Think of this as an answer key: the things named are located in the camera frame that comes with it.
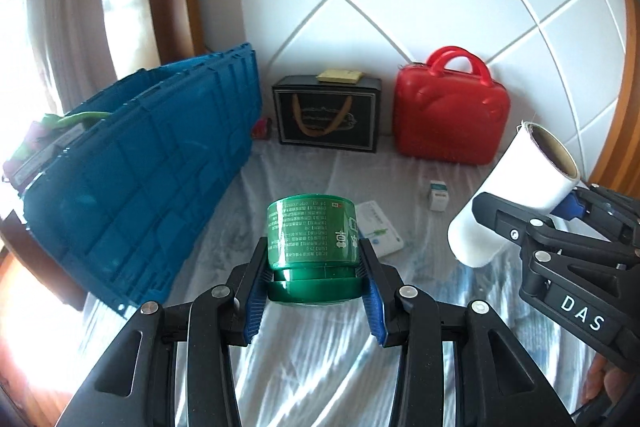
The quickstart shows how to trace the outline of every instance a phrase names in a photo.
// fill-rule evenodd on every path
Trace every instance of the green container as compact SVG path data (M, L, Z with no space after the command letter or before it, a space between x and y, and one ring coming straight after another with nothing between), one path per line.
M271 203L267 212L272 301L331 304L362 296L351 201L300 194Z

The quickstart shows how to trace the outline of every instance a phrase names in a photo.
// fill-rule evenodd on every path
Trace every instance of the blue storage bin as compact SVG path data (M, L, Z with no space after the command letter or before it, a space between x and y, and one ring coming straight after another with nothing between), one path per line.
M116 311L164 301L261 109L249 44L124 78L76 108L112 114L25 190L31 233Z

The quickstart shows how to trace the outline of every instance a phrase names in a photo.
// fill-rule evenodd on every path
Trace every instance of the red case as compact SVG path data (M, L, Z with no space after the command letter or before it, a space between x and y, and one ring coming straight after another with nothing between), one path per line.
M468 58L472 73L445 69L456 57ZM398 73L396 147L407 156L486 165L498 150L510 105L507 90L480 58L457 46L440 48L425 64Z

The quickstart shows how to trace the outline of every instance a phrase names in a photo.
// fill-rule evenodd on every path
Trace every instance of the triangular cutout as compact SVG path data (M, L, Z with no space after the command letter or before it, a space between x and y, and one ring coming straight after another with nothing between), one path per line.
M575 264L570 264L568 269L578 277L581 277L601 290L606 291L609 295L614 296L615 298L620 297L618 278L615 275L592 270L584 266L576 266Z
M518 361L516 355L505 344L495 330L489 331L489 344L494 356L495 376L503 396L533 391L534 384Z
M129 396L133 387L133 375L142 334L131 331L120 348L111 355L104 371L95 380L95 390L99 393Z

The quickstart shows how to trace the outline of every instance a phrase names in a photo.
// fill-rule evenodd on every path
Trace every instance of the white plastic roll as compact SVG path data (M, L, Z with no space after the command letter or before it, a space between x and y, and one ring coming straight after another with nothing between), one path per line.
M567 149L542 126L524 122L478 191L550 213L580 181ZM471 204L449 225L449 246L461 263L478 268L489 263L510 242L476 223Z

